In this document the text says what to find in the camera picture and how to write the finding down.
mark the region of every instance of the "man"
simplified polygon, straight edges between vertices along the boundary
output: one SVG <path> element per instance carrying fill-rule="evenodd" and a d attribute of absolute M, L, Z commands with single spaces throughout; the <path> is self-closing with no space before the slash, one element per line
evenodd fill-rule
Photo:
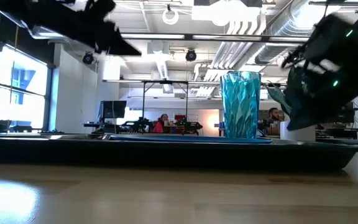
<path fill-rule="evenodd" d="M 280 113 L 278 112 L 278 108 L 270 108 L 268 111 L 268 122 L 274 123 L 274 121 L 281 121 L 280 120 Z"/>
<path fill-rule="evenodd" d="M 264 133 L 269 135 L 280 135 L 280 113 L 278 108 L 270 108 L 266 122 L 264 122 Z"/>

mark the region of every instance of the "black tray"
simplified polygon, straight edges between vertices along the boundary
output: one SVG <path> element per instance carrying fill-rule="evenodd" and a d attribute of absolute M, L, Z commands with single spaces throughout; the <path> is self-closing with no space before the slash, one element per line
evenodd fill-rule
<path fill-rule="evenodd" d="M 0 162 L 124 167 L 338 170 L 358 146 L 273 140 L 271 144 L 111 141 L 110 135 L 0 135 Z"/>

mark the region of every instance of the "computer monitor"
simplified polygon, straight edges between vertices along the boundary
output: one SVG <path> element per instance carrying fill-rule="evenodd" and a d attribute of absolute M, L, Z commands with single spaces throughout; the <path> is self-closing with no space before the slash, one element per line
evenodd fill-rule
<path fill-rule="evenodd" d="M 127 101 L 101 101 L 99 107 L 99 117 L 104 123 L 104 119 L 124 118 Z"/>

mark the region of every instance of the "wooden table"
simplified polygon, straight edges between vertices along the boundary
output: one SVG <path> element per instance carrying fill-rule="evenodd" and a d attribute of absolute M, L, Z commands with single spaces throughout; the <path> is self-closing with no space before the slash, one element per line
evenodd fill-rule
<path fill-rule="evenodd" d="M 0 164 L 0 223 L 358 224 L 346 172 L 253 174 Z"/>

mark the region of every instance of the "person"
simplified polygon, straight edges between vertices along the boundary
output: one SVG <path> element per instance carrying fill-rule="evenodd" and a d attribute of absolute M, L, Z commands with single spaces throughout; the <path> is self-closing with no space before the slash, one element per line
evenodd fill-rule
<path fill-rule="evenodd" d="M 278 112 L 278 108 L 270 108 L 268 111 L 268 122 L 274 123 L 274 121 L 280 121 L 280 113 Z"/>
<path fill-rule="evenodd" d="M 155 124 L 155 127 L 154 127 L 155 133 L 164 133 L 165 121 L 168 121 L 167 114 L 163 114 L 163 115 L 161 115 L 161 117 L 159 117 L 157 124 Z"/>
<path fill-rule="evenodd" d="M 280 134 L 280 112 L 278 108 L 270 108 L 268 111 L 268 118 L 264 123 L 264 133 L 269 135 Z"/>

